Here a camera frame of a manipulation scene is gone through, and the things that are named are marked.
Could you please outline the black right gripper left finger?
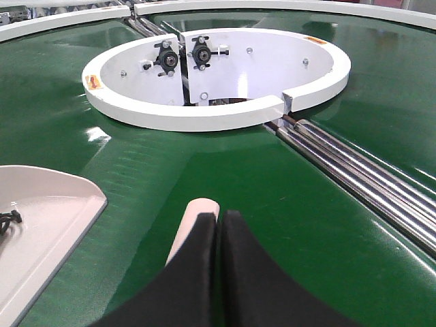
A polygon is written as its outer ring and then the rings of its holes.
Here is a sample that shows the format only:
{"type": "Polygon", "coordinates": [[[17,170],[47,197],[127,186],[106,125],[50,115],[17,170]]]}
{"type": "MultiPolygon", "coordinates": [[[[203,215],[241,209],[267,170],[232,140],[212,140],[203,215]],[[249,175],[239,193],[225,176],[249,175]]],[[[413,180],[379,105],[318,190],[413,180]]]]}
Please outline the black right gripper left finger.
{"type": "Polygon", "coordinates": [[[180,249],[133,298],[93,326],[211,326],[216,217],[200,213],[180,249]]]}

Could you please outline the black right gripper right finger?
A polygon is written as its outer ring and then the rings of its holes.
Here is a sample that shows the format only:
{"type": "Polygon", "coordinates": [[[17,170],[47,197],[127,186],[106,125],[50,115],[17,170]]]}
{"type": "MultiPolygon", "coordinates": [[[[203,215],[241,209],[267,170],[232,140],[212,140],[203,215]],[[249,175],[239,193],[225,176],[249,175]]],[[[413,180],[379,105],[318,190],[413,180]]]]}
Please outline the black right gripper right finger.
{"type": "Polygon", "coordinates": [[[288,276],[238,211],[221,221],[221,268],[227,326],[357,326],[288,276]]]}

